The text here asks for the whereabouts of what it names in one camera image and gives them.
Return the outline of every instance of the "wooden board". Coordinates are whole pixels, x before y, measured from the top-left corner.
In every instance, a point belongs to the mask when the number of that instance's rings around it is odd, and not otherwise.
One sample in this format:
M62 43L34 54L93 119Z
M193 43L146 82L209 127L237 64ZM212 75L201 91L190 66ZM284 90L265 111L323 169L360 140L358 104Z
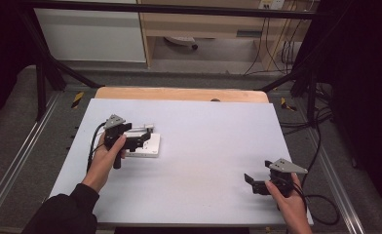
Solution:
M175 88L123 88L103 87L95 98L207 100L268 103L267 95L259 91L175 89Z

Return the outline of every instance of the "white cabinet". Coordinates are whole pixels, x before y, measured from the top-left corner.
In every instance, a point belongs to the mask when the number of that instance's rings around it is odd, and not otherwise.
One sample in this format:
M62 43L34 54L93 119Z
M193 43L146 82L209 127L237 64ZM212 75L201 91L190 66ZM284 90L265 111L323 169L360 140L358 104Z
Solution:
M136 3L135 0L95 2ZM145 62L138 13L51 9L35 9L35 12L56 59Z

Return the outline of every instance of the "white tabletop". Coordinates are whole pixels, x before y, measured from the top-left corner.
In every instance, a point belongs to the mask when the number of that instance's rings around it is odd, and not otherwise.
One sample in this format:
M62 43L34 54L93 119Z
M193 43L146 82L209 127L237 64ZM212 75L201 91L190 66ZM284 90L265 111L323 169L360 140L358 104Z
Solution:
M82 181L94 131L111 114L154 124L161 145L158 158L126 158L111 171L94 209L99 223L284 224L272 197L252 194L244 180L268 179L264 160L291 161L269 103L92 99L51 196Z

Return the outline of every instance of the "wall outlet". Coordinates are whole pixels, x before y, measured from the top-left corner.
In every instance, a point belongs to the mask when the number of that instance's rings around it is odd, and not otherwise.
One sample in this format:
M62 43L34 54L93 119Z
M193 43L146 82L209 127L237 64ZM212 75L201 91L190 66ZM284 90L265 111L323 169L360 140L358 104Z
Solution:
M271 5L273 4L273 0L261 0L260 5L258 5L258 9L271 9Z
M281 10L285 0L274 0L270 6L271 10Z
M281 10L285 0L261 0L258 9Z

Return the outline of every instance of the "hand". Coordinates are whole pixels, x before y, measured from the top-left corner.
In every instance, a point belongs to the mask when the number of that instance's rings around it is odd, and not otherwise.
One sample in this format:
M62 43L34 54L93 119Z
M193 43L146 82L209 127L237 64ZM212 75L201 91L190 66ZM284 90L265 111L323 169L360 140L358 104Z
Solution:
M117 157L118 152L124 146L127 137L125 135L120 136L109 151L106 149L105 145L103 145L104 140L105 134L102 134L99 143L97 144L100 145L100 147L96 150L91 167L85 178L82 180L83 184L90 186L97 193L99 193L100 189L108 180L109 172L111 171L115 157ZM125 152L126 151L122 153L122 158L125 158Z
M291 177L294 183L300 187L300 181L298 180L297 175L291 174ZM289 233L312 233L312 229L307 221L304 203L300 195L296 191L292 190L290 196L286 198L271 181L266 181L266 186L282 212Z

